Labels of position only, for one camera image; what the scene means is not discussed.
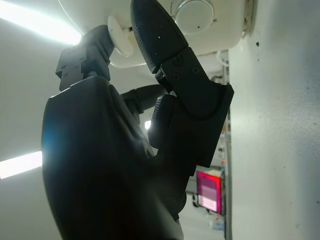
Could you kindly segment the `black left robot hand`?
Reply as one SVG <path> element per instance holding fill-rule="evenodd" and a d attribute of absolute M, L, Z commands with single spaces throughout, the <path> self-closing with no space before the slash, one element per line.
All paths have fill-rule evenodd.
<path fill-rule="evenodd" d="M 42 123 L 46 196 L 65 240 L 181 240 L 197 166 L 211 165 L 234 90 L 211 81 L 167 11 L 133 0 L 131 24 L 157 85 L 119 94 L 116 42 L 100 25 L 62 51 Z"/>

